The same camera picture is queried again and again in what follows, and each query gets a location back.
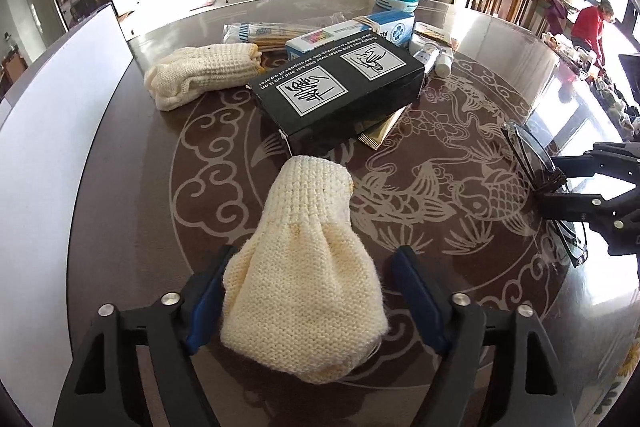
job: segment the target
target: blue and white box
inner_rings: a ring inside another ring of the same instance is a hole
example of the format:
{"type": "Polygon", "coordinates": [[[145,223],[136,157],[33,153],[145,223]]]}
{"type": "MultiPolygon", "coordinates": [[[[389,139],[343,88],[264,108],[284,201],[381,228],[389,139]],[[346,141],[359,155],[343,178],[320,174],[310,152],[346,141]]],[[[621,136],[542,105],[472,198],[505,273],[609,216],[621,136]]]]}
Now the blue and white box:
{"type": "Polygon", "coordinates": [[[389,10],[340,22],[287,41],[287,56],[293,60],[328,42],[369,29],[375,29],[386,40],[405,48],[409,45],[414,19],[411,13],[389,10]]]}

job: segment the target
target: person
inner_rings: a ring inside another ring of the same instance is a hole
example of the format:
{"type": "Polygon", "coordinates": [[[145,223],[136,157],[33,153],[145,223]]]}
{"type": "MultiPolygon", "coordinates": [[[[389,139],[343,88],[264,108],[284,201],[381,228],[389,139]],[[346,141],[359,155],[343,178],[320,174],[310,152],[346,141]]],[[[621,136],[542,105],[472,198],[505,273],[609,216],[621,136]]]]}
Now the person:
{"type": "Polygon", "coordinates": [[[601,67],[604,67],[602,51],[602,29],[604,22],[613,21],[613,8],[608,0],[601,0],[597,6],[589,6],[578,13],[571,30],[571,42],[574,48],[594,51],[601,67]]]}

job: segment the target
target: brown table surface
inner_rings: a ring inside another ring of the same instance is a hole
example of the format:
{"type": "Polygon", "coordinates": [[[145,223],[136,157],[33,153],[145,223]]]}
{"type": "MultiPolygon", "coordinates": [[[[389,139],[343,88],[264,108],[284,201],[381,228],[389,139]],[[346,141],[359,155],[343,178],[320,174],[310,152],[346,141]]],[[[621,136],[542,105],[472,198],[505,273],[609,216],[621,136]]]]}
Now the brown table surface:
{"type": "MultiPolygon", "coordinates": [[[[176,48],[220,42],[225,23],[374,10],[373,0],[254,0],[180,20],[130,46],[145,70],[176,48]]],[[[214,338],[193,361],[225,427],[409,425],[438,358],[421,343],[389,277],[389,256],[404,244],[448,291],[502,309],[535,308],[579,424],[625,358],[640,317],[636,258],[610,258],[588,230],[589,259],[573,268],[538,217],[499,130],[505,120],[527,121],[545,146],[580,154],[594,141],[620,140],[609,119],[586,85],[570,88],[570,71],[531,33],[432,1],[421,1],[415,15],[460,41],[452,75],[431,79],[377,152],[350,140],[328,155],[353,175],[353,228],[381,275],[390,331],[375,356],[322,386],[244,360],[214,338]]],[[[78,193],[68,257],[74,348],[101,304],[148,305],[179,290],[220,245],[241,246],[286,158],[247,90],[208,93],[162,113],[132,64],[78,193]]],[[[581,189],[607,198],[626,190],[602,176],[581,189]]],[[[485,354],[469,418],[490,360],[485,354]]],[[[156,403],[157,391],[148,394],[156,403]]]]}

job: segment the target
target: metal bolt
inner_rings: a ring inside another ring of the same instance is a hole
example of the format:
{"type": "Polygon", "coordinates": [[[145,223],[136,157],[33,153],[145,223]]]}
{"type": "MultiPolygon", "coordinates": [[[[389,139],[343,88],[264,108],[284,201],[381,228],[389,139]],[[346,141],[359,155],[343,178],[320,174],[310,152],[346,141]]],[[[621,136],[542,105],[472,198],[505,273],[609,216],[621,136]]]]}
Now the metal bolt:
{"type": "Polygon", "coordinates": [[[114,312],[114,310],[115,307],[113,306],[113,304],[103,304],[98,309],[98,315],[100,315],[100,317],[108,317],[114,312]]]}
{"type": "Polygon", "coordinates": [[[466,295],[464,293],[454,293],[451,297],[451,300],[458,306],[469,306],[469,304],[471,304],[469,295],[466,295]]]}
{"type": "Polygon", "coordinates": [[[165,293],[160,301],[165,306],[173,306],[176,302],[180,300],[180,294],[176,292],[165,293]]]}
{"type": "Polygon", "coordinates": [[[528,304],[521,304],[518,306],[518,313],[523,317],[530,317],[533,315],[533,308],[528,304]]]}

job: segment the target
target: white knitted glove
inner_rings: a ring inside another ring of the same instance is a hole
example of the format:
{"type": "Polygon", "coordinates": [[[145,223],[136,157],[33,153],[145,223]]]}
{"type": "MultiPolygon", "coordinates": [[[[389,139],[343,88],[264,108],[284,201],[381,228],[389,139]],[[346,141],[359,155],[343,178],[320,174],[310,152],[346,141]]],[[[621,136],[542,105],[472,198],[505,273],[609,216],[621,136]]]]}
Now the white knitted glove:
{"type": "Polygon", "coordinates": [[[156,107],[169,111],[206,91],[244,86],[264,72],[256,44],[211,44],[181,48],[145,73],[145,87],[156,107]]]}
{"type": "Polygon", "coordinates": [[[254,235],[223,277],[226,347],[311,383],[347,375],[387,330],[373,261],[351,230],[353,181],[336,163],[294,156],[254,235]]]}

